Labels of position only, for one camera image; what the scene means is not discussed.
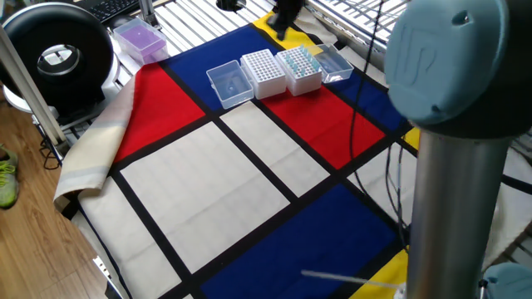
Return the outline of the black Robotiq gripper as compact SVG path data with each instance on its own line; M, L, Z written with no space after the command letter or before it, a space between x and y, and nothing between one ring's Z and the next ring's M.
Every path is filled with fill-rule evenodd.
M305 0L278 0L278 12L268 18L267 24L276 32L277 38L283 41L286 31L291 27L300 13Z

